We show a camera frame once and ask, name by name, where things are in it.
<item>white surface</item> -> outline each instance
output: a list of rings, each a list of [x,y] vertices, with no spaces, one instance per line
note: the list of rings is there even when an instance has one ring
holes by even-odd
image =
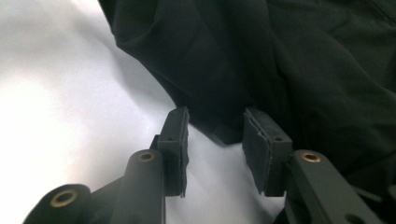
[[[0,32],[0,222],[12,224],[54,188],[121,176],[175,106],[116,48],[94,0],[2,0]],[[167,223],[265,223],[282,207],[257,194],[240,145],[190,127],[189,155],[187,195],[166,199]]]

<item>black fabric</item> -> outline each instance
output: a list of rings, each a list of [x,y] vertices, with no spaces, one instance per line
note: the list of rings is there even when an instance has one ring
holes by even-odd
[[[208,136],[239,142],[255,105],[354,185],[395,181],[393,0],[100,2],[117,45]]]

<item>black plastic part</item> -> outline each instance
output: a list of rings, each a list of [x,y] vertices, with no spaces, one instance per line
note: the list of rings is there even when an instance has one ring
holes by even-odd
[[[88,224],[108,224],[113,214],[122,177],[91,194],[91,218]]]
[[[155,134],[154,138],[152,139],[151,145],[149,146],[149,149],[158,150],[158,138],[160,138],[160,135]]]
[[[287,198],[303,202],[309,211],[313,224],[381,224],[355,190],[337,172],[329,160],[320,153],[297,150],[288,164],[291,179],[287,186]],[[301,214],[296,207],[286,206],[288,217]]]
[[[163,224],[163,155],[141,150],[128,161],[110,224]]]
[[[24,224],[82,224],[88,223],[86,207],[90,189],[83,185],[64,185],[45,195],[35,206]]]
[[[291,197],[286,197],[284,210],[287,211],[287,222],[282,224],[305,224],[312,221],[305,204],[299,203]]]
[[[163,154],[166,196],[185,196],[186,168],[189,163],[187,152],[189,119],[187,107],[172,110],[166,118],[161,134],[154,137],[154,141],[157,141],[157,149]]]
[[[283,196],[283,161],[292,152],[292,141],[266,113],[248,108],[244,117],[243,149],[257,190]]]

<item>hole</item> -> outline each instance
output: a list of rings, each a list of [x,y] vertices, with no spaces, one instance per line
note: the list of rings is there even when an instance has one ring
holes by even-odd
[[[78,196],[75,189],[66,189],[57,193],[50,201],[52,207],[64,207],[72,203]]]
[[[145,152],[139,156],[139,160],[144,161],[144,162],[152,161],[152,160],[154,160],[154,158],[155,158],[155,155],[151,152]]]
[[[58,202],[63,203],[67,202],[67,200],[71,199],[73,197],[73,194],[71,193],[66,193],[58,197]]]
[[[310,162],[320,162],[321,158],[313,153],[304,153],[303,159]]]
[[[352,224],[364,224],[365,222],[358,216],[346,214],[346,221]]]

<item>brass grommet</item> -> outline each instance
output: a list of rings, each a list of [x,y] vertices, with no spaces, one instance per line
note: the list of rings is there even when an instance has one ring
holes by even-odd
[[[148,162],[154,160],[155,155],[152,152],[144,152],[139,155],[139,160],[142,162]]]
[[[53,198],[50,200],[50,205],[52,207],[63,207],[67,206],[68,204],[72,203],[78,196],[78,193],[75,189],[65,189],[59,193],[57,193]]]
[[[303,159],[305,161],[309,161],[309,162],[321,162],[321,158],[317,155],[315,155],[314,153],[309,153],[309,152],[305,152],[302,155]]]

